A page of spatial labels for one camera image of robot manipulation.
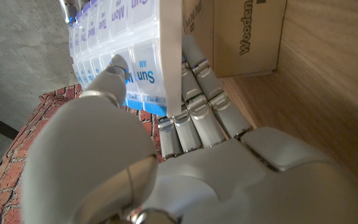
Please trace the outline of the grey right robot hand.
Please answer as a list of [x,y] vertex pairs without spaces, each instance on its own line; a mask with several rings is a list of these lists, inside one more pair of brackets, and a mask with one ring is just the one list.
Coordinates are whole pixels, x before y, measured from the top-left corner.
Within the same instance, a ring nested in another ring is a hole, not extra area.
[[72,24],[76,16],[75,0],[58,0],[62,10],[63,20],[66,24]]

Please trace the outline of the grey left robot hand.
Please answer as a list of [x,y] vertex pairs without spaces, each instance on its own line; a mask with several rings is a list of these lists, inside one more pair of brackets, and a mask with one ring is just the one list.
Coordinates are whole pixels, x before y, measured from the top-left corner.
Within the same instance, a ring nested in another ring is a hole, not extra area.
[[354,180],[309,144],[254,129],[192,36],[182,42],[181,113],[158,120],[160,151],[122,108],[128,68],[112,55],[36,137],[24,223],[358,223]]

